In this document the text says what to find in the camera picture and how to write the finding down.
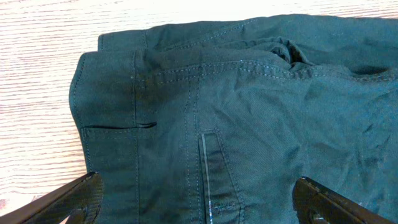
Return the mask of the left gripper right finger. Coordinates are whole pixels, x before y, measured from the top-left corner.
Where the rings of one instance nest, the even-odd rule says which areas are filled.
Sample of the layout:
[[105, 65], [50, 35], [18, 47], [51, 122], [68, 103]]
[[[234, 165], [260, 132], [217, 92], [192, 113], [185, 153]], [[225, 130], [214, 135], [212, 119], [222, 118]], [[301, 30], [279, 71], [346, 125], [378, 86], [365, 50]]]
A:
[[296, 181], [292, 199], [300, 224], [394, 224], [308, 177]]

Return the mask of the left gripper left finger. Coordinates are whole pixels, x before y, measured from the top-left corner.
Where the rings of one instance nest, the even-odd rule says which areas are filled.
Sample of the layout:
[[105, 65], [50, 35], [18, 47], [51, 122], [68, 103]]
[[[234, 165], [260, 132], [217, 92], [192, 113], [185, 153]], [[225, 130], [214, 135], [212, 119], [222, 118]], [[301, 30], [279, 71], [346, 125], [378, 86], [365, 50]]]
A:
[[95, 223], [103, 201], [103, 180], [90, 172], [1, 217], [1, 223]]

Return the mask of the dark green shorts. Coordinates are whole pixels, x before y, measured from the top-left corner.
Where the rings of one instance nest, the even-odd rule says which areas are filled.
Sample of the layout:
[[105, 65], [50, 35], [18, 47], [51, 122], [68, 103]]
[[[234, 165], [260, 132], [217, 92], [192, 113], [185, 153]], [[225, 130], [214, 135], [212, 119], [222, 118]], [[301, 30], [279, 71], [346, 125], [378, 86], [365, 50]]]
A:
[[397, 220], [397, 21], [286, 15], [103, 34], [70, 109], [98, 223], [297, 223], [307, 176]]

